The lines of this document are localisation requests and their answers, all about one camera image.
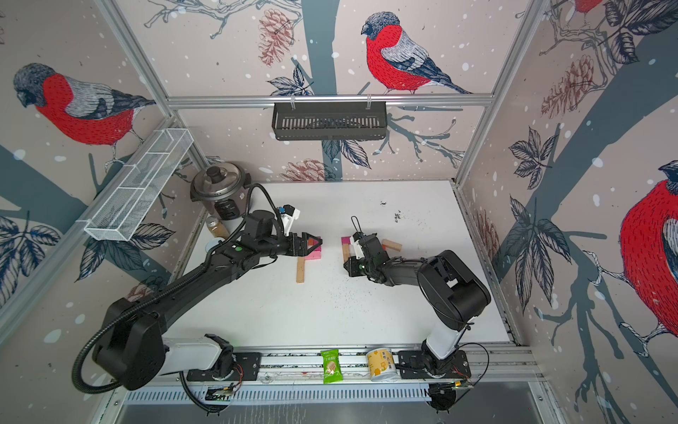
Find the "light pink block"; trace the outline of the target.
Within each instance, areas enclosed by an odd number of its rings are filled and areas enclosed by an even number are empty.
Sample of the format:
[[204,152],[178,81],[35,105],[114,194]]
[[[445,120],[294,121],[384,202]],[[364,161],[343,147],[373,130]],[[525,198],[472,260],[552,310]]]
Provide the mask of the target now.
[[315,261],[321,259],[321,251],[314,251],[311,254],[309,254],[305,259],[307,261]]

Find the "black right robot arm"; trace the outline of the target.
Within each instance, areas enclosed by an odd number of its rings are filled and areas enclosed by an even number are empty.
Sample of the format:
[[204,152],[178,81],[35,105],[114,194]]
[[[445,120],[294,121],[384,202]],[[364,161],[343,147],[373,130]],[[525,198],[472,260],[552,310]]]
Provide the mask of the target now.
[[471,371],[461,339],[490,305],[487,287],[450,250],[410,260],[389,256],[375,233],[357,231],[349,240],[355,254],[347,258],[344,269],[350,277],[366,277],[388,287],[417,287],[439,319],[420,349],[397,354],[401,377],[469,380]]

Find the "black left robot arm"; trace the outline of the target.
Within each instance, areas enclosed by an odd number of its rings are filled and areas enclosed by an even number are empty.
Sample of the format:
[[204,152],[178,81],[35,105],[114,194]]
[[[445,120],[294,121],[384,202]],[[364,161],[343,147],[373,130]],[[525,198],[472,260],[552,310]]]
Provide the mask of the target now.
[[138,390],[169,374],[169,357],[177,356],[178,350],[163,336],[181,316],[217,289],[262,268],[265,257],[306,258],[322,246],[317,236],[291,231],[297,215],[289,204],[246,210],[231,235],[211,247],[197,268],[156,294],[112,303],[102,327],[74,360],[74,388],[89,395],[119,387]]

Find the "glass spice jar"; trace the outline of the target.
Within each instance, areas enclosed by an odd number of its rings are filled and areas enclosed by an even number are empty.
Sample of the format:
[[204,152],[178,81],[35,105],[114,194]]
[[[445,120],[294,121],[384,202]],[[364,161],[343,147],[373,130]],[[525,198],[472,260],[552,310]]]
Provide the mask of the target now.
[[215,238],[226,240],[231,235],[226,226],[217,217],[208,216],[206,218],[206,226]]

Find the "silver rice cooker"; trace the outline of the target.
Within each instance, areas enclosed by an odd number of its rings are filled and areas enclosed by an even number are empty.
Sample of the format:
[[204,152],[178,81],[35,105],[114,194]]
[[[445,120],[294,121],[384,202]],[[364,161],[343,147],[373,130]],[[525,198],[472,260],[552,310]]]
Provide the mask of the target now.
[[250,185],[251,175],[239,165],[212,165],[194,177],[190,198],[193,202],[200,202],[212,217],[230,221],[245,214]]

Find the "green snack packet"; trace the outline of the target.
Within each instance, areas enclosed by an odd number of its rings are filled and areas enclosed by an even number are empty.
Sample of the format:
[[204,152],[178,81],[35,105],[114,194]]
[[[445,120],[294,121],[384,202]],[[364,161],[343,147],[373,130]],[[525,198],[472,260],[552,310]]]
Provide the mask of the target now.
[[323,383],[330,384],[344,381],[339,351],[337,349],[322,351],[321,357]]

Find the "black hanging metal basket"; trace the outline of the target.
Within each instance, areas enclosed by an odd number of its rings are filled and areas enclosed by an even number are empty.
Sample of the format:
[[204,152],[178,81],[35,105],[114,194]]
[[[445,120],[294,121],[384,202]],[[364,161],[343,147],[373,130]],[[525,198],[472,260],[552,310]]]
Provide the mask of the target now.
[[386,102],[277,104],[272,128],[279,141],[378,141],[387,135]]

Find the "yellow cup on rail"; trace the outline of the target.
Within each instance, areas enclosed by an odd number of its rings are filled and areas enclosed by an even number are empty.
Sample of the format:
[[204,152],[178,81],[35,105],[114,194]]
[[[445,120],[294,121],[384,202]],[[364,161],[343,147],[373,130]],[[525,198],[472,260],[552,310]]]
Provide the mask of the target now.
[[399,377],[390,349],[372,349],[365,357],[367,358],[370,380],[373,383],[393,381]]

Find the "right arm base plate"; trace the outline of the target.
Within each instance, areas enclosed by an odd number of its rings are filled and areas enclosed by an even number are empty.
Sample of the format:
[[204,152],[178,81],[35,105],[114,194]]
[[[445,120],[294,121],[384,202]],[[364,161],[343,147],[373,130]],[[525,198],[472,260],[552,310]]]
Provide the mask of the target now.
[[423,351],[400,351],[395,366],[405,380],[461,379],[470,380],[471,370],[466,352],[457,350],[443,360]]

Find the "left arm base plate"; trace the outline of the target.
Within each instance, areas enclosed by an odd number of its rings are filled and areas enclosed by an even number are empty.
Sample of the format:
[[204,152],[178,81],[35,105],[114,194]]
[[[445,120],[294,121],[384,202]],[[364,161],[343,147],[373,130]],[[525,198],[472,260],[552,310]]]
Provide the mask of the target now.
[[189,382],[251,382],[258,378],[261,353],[222,353],[216,363],[206,370],[189,370],[185,379]]

